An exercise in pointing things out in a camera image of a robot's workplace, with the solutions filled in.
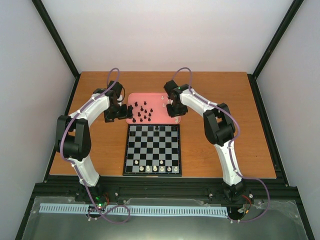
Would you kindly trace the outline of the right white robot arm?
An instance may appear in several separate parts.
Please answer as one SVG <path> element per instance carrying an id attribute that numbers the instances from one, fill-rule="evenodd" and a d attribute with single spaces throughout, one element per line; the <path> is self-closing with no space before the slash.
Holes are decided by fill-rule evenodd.
<path id="1" fill-rule="evenodd" d="M 166 82 L 163 88 L 170 99 L 166 105 L 170 117 L 184 116 L 189 108 L 202 116 L 205 137 L 215 147 L 221 164 L 224 198 L 229 203 L 235 202 L 244 192 L 245 184 L 235 152 L 235 119 L 228 105 L 211 102 L 188 84 L 179 86 L 174 80 Z"/>

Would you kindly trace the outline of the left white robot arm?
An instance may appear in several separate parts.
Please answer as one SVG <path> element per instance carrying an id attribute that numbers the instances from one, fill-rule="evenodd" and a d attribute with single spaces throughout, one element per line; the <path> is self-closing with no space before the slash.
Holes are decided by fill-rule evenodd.
<path id="1" fill-rule="evenodd" d="M 101 115 L 106 123 L 133 117 L 133 107 L 123 104 L 125 90 L 119 82 L 111 81 L 108 88 L 98 88 L 77 111 L 57 119 L 54 148 L 70 163 L 79 182 L 87 186 L 86 195 L 92 201 L 103 198 L 104 188 L 98 185 L 100 175 L 90 158 L 92 147 L 90 126 Z"/>

